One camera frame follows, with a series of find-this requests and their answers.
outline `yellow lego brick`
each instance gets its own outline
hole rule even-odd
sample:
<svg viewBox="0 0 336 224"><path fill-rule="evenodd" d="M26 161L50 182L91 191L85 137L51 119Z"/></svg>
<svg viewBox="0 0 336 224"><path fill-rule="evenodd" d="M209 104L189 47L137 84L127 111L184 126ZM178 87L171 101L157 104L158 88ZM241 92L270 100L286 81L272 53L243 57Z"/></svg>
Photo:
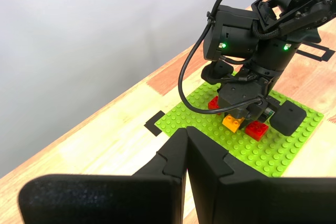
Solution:
<svg viewBox="0 0 336 224"><path fill-rule="evenodd" d="M235 119L231 115L227 115L223 120L223 125L231 130L233 133L236 133L237 129L239 129L242 122L245 118Z"/></svg>

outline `gray background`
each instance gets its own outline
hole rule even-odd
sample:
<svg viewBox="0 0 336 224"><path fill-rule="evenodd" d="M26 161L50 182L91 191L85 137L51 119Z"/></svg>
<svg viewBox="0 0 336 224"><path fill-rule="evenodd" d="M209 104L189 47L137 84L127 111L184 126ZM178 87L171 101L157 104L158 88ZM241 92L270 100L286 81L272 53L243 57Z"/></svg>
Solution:
<svg viewBox="0 0 336 224"><path fill-rule="evenodd" d="M195 43L214 2L0 0L0 177Z"/></svg>

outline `wooden tabletop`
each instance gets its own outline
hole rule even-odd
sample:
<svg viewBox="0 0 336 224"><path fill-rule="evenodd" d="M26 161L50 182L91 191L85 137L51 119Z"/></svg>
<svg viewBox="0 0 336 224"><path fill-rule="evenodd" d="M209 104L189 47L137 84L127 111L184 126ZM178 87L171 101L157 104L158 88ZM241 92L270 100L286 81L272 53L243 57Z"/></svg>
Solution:
<svg viewBox="0 0 336 224"><path fill-rule="evenodd" d="M319 29L321 45L336 49L335 30L336 19ZM0 223L23 223L17 196L33 178L54 173L131 175L146 164L168 137L155 137L144 124L181 101L177 76L190 49L1 178ZM323 53L305 45L300 49ZM186 95L203 83L201 71L208 63L200 48L186 71ZM336 55L328 62L295 55L274 89L325 114L284 176L336 176ZM188 181L185 193L184 223L198 223Z"/></svg>

